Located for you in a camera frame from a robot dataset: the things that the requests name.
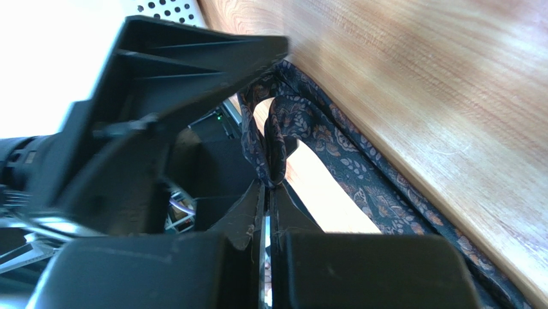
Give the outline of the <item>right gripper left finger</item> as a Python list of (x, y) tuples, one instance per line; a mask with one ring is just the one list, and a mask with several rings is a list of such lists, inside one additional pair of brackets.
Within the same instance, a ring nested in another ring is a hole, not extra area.
[(51, 260), (28, 308), (262, 308), (261, 208), (253, 181), (205, 232), (81, 238)]

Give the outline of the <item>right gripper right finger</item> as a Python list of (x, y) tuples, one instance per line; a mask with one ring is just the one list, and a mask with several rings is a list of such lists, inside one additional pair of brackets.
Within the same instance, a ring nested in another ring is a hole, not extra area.
[(478, 308), (465, 262), (439, 236), (326, 233), (269, 192), (275, 308)]

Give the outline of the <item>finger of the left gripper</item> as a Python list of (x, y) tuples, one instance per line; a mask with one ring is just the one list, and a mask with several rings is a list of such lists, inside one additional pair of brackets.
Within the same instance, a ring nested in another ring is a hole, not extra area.
[(158, 233), (169, 200), (165, 165), (179, 133), (288, 50), (279, 35), (126, 18), (91, 98), (73, 105), (36, 154), (26, 221), (76, 236)]

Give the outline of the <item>dark blue paisley tie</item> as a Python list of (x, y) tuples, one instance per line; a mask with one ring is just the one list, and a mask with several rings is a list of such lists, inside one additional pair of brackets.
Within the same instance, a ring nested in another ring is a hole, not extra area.
[(268, 186), (285, 177), (287, 138), (300, 140), (383, 234), (435, 234), (463, 256), (484, 308), (530, 303), (447, 217), (360, 133), (323, 89), (288, 61), (275, 64), (237, 93), (241, 144)]

